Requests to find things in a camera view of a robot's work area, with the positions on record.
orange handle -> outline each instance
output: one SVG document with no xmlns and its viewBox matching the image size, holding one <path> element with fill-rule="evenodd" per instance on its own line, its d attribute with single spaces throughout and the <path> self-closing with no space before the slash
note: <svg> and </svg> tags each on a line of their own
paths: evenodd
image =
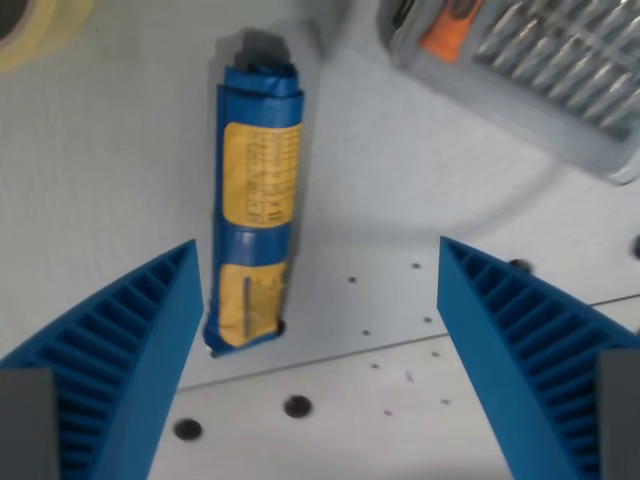
<svg viewBox="0 0 640 480">
<path fill-rule="evenodd" d="M 447 0 L 420 46 L 441 60 L 454 63 L 481 6 L 482 0 Z"/>
</svg>

white surface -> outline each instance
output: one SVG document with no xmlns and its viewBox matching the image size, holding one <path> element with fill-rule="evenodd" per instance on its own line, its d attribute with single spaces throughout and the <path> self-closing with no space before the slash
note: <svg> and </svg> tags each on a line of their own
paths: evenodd
<svg viewBox="0 0 640 480">
<path fill-rule="evenodd" d="M 598 310 L 628 328 L 640 327 L 639 299 Z M 372 368 L 374 363 L 379 368 Z M 282 403 L 291 394 L 311 399 L 313 414 L 302 420 L 287 417 Z M 203 436 L 195 442 L 175 437 L 172 427 L 181 418 L 199 421 Z M 180 392 L 149 478 L 501 480 L 510 476 L 462 363 L 445 336 Z"/>
<path fill-rule="evenodd" d="M 220 39 L 247 26 L 295 37 L 310 101 L 288 331 L 215 361 L 198 335 L 183 387 L 443 332 L 442 233 L 526 258 L 589 303 L 638 293 L 640 182 L 558 165 L 393 71 L 377 2 L 354 3 L 333 30 L 323 11 L 333 45 L 309 50 L 316 39 L 291 20 L 311 3 L 103 0 L 71 45 L 0 77 L 0 354 L 189 238 L 208 296 L 209 68 Z"/>
</svg>

screw hole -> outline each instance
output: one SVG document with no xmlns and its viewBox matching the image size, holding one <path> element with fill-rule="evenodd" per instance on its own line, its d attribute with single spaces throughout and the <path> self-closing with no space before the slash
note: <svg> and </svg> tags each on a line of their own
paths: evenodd
<svg viewBox="0 0 640 480">
<path fill-rule="evenodd" d="M 291 395 L 283 405 L 284 413 L 291 418 L 304 418 L 313 411 L 313 403 L 303 395 Z"/>
<path fill-rule="evenodd" d="M 286 331 L 287 324 L 283 320 L 278 319 L 278 329 L 276 330 L 276 336 L 281 337 Z"/>
<path fill-rule="evenodd" d="M 523 258 L 515 258 L 509 261 L 509 265 L 519 268 L 523 272 L 533 273 L 533 265 L 531 262 L 524 260 Z"/>
<path fill-rule="evenodd" d="M 640 260 L 640 235 L 633 239 L 633 243 L 631 244 L 631 253 L 634 257 Z"/>
<path fill-rule="evenodd" d="M 202 436 L 202 425 L 193 418 L 183 418 L 173 425 L 173 433 L 184 442 L 193 442 Z"/>
</svg>

clear plastic container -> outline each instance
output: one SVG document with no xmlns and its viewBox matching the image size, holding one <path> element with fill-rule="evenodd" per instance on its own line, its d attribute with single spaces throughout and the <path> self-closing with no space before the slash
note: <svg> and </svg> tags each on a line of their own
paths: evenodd
<svg viewBox="0 0 640 480">
<path fill-rule="evenodd" d="M 428 86 L 617 184 L 640 173 L 640 6 L 632 1 L 483 1 L 459 55 L 426 34 L 453 0 L 404 2 L 393 62 Z"/>
</svg>

yellow label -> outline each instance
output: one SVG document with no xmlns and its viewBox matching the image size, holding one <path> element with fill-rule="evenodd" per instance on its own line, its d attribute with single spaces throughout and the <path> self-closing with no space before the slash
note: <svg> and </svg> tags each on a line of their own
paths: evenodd
<svg viewBox="0 0 640 480">
<path fill-rule="evenodd" d="M 285 264 L 220 269 L 220 335 L 238 347 L 278 328 Z"/>
<path fill-rule="evenodd" d="M 293 217 L 302 126 L 224 129 L 224 216 L 246 227 L 270 228 Z"/>
</svg>

